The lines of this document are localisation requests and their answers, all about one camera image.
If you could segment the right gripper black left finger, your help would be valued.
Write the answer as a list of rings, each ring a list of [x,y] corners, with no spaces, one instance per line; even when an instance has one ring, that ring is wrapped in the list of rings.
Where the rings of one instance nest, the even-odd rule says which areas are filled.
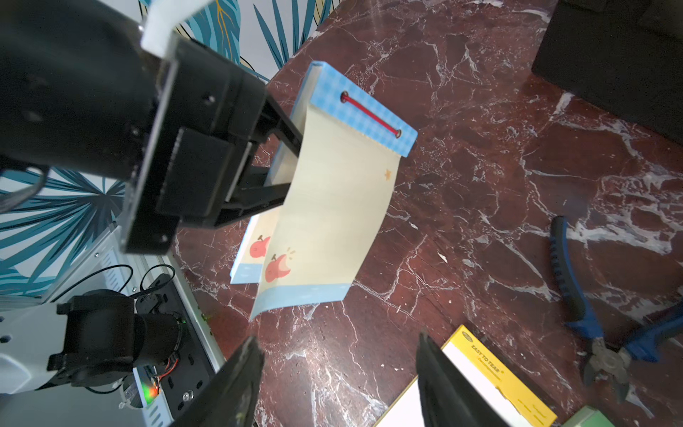
[[[173,426],[251,426],[265,354],[254,336],[245,339],[219,370],[195,337],[186,338],[167,376]]]

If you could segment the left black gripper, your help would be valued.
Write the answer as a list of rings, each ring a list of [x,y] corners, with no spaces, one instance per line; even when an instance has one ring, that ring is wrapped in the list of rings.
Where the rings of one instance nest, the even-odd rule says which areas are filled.
[[[299,157],[302,133],[259,78],[176,39],[142,163],[126,190],[121,249],[165,254],[180,226],[221,228],[282,206],[290,183],[249,167],[270,135]]]

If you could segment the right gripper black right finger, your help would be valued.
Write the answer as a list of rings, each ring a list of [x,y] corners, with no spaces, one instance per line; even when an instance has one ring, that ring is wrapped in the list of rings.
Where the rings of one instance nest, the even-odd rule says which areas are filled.
[[[416,371],[425,426],[507,425],[425,332],[419,337]]]

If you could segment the yellow topped cream memo pad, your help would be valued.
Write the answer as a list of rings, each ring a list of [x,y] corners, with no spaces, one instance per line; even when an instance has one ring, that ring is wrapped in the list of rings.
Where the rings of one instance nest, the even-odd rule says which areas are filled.
[[[443,345],[421,333],[416,372],[377,426],[552,426],[558,419],[466,326]]]

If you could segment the blue topped cream memo pad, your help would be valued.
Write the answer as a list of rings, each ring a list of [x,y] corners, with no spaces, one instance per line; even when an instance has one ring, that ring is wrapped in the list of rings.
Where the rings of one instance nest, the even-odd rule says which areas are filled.
[[[348,285],[386,215],[400,160],[418,133],[326,62],[295,103],[303,142],[281,208],[254,218],[234,284]]]

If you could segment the large green memo pad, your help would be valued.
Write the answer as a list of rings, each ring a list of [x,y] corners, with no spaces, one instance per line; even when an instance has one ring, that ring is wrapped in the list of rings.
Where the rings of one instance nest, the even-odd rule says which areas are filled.
[[[615,427],[599,410],[591,406],[582,407],[562,427]]]

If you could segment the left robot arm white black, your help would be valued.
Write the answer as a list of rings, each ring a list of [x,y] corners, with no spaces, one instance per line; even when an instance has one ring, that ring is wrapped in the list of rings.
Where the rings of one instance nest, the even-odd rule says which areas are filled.
[[[165,254],[179,226],[218,229],[281,206],[253,160],[272,135],[293,154],[302,134],[265,84],[178,35],[151,44],[156,14],[134,20],[99,1],[1,5],[1,168],[39,178],[1,199],[35,197],[53,167],[126,185],[120,247]],[[138,313],[137,296],[96,289],[1,316],[1,391],[111,384],[174,363],[177,313]]]

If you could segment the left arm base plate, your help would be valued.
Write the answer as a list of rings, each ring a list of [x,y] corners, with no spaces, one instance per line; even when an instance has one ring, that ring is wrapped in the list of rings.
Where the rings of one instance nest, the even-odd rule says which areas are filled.
[[[168,315],[175,322],[161,334],[169,341],[169,354],[133,370],[144,424],[169,426],[190,410],[215,376],[218,350],[189,285],[174,267],[149,268],[133,291],[149,291],[136,300],[138,313]]]

